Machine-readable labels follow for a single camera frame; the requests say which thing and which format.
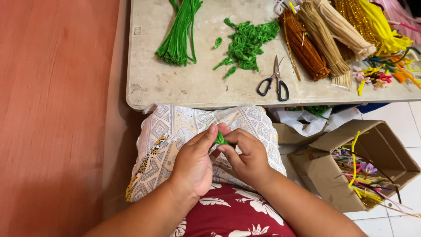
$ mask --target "black scissor handle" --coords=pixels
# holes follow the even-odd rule
[[[284,88],[285,89],[285,96],[286,96],[286,98],[285,99],[283,99],[282,97],[281,97],[281,88]],[[287,101],[287,100],[289,100],[289,91],[288,91],[288,86],[287,86],[287,84],[285,84],[285,82],[284,81],[278,81],[278,100],[279,101]]]
[[[261,95],[261,96],[265,96],[265,95],[267,94],[267,92],[270,90],[270,85],[272,84],[272,80],[273,80],[273,78],[271,78],[271,77],[264,79],[264,80],[263,80],[263,81],[259,84],[259,87],[257,87],[257,93],[258,93],[259,95]],[[260,87],[262,86],[262,84],[263,84],[265,81],[267,81],[267,82],[268,82],[268,84],[267,84],[267,87],[266,87],[266,89],[264,90],[264,93],[263,93],[263,92],[261,92],[261,91],[260,91]]]

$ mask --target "left hand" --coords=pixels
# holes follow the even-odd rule
[[[209,148],[218,135],[227,135],[231,128],[225,123],[211,124],[209,128],[189,140],[177,154],[174,169],[169,178],[175,185],[199,198],[205,195],[212,183],[212,160]],[[212,155],[218,157],[221,152],[215,150]]]

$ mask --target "hand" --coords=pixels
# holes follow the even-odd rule
[[[242,154],[238,155],[229,145],[217,147],[228,159],[238,178],[258,192],[268,187],[274,179],[276,170],[269,166],[263,144],[252,134],[240,128],[224,136],[224,139],[237,144],[242,151]]]
[[[212,183],[212,160],[209,158],[209,148],[218,135],[231,131],[225,123],[211,124],[209,128],[189,140],[177,154],[170,180],[190,192],[195,197],[205,195]],[[215,150],[212,155],[218,157],[221,152]]]

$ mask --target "patterned pillowcase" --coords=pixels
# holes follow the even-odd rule
[[[142,123],[137,140],[138,157],[125,198],[136,202],[170,177],[180,148],[211,123],[226,123],[231,130],[241,128],[265,146],[269,165],[286,175],[278,150],[277,132],[260,106],[244,105],[225,110],[205,111],[175,105],[150,105],[143,113],[153,112]],[[231,165],[223,154],[213,165],[213,183],[231,184],[248,191],[250,186],[230,175]]]

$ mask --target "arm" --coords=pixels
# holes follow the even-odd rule
[[[170,236],[199,197],[211,187],[212,161],[208,151],[218,130],[223,135],[230,132],[224,123],[211,124],[208,130],[196,135],[180,149],[168,180],[85,236]],[[215,157],[219,154],[220,151],[212,153]]]
[[[366,237],[347,216],[272,169],[263,144],[252,134],[236,129],[225,140],[236,143],[242,154],[229,145],[218,149],[234,172],[262,194],[299,237]]]

